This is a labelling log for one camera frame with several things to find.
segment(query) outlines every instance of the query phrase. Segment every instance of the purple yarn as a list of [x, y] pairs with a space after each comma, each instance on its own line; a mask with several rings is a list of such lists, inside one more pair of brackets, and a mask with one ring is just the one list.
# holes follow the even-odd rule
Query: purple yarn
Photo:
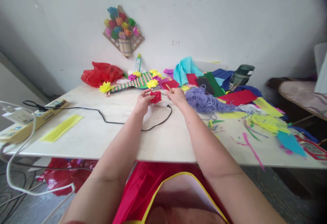
[[185, 94], [187, 102], [199, 113], [230, 113], [230, 112], [246, 112], [241, 108], [220, 102], [211, 94], [206, 95], [203, 87], [193, 87]]

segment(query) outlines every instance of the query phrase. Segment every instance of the hand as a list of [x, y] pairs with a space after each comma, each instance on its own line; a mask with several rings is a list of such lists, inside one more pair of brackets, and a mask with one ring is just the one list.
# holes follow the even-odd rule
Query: hand
[[141, 92], [141, 94], [137, 97], [136, 106], [133, 112], [136, 112], [142, 116], [144, 116], [147, 113], [147, 107], [150, 104], [149, 101], [155, 97], [147, 94], [151, 90], [152, 89], [147, 89]]
[[188, 105], [184, 91], [181, 88], [172, 88], [171, 90], [174, 93], [168, 90], [165, 90], [165, 93], [179, 109], [184, 105]]

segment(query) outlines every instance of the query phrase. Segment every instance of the light blue paper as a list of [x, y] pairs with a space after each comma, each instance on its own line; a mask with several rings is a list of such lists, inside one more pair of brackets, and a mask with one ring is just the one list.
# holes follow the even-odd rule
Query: light blue paper
[[186, 57], [176, 65], [174, 69], [174, 79], [181, 86], [188, 84], [186, 74], [195, 74], [197, 77], [202, 76], [203, 73], [198, 69], [198, 67], [193, 63], [192, 57]]
[[225, 81], [224, 79], [216, 78], [216, 77], [215, 77], [215, 80], [217, 81], [219, 86], [222, 86], [223, 81]]
[[303, 157], [306, 157], [304, 149], [301, 147], [300, 143], [297, 142], [294, 135], [280, 131], [277, 134], [277, 138], [285, 148], [291, 150], [294, 153], [300, 154]]

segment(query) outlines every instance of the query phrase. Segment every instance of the person's left hand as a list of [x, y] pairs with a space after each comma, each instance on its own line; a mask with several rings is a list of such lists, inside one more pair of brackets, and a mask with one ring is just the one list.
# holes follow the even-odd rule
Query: person's left hand
[[155, 97], [155, 96], [151, 96], [151, 95], [147, 94], [151, 90], [152, 89], [147, 89], [147, 90], [143, 90], [141, 92], [141, 94], [137, 97], [136, 106], [135, 106], [133, 112], [136, 112], [142, 116], [144, 116], [147, 113], [147, 107], [150, 104], [149, 101]]

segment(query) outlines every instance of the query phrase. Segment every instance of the table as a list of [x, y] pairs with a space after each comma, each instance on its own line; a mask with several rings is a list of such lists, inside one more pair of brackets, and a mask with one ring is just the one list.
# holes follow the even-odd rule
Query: table
[[[99, 109], [105, 115], [107, 121], [125, 122], [131, 114], [140, 92], [139, 89], [122, 90], [112, 93], [110, 97], [106, 98], [98, 89], [82, 84], [60, 98], [69, 101], [71, 103], [70, 107]], [[172, 115], [162, 125], [141, 133], [141, 144], [137, 160], [195, 163], [196, 159], [192, 150], [190, 136], [181, 112], [166, 96], [162, 98], [172, 107]], [[149, 108], [147, 115], [144, 117], [142, 128], [149, 129], [165, 120], [169, 113], [169, 108], [158, 106]], [[56, 142], [49, 143], [40, 140], [43, 135], [74, 114], [84, 116], [84, 118]], [[247, 132], [247, 130], [242, 121], [238, 119], [222, 120], [225, 121], [219, 124], [225, 131], [217, 132], [216, 135], [219, 136], [221, 142], [234, 159], [240, 165], [259, 166], [251, 149], [236, 142], [245, 143], [242, 133]], [[26, 145], [20, 155], [99, 159], [121, 127], [122, 125], [105, 123], [97, 111], [64, 110], [36, 131], [30, 143]], [[283, 149], [279, 148], [280, 143], [270, 132], [261, 127], [253, 127], [253, 129], [269, 137], [265, 138], [258, 135], [261, 141], [257, 141], [248, 133], [249, 142], [264, 166], [325, 169], [325, 166], [319, 164], [310, 155], [306, 159], [296, 154], [287, 155]], [[5, 152], [14, 154], [19, 147], [20, 145], [11, 145], [5, 149]]]

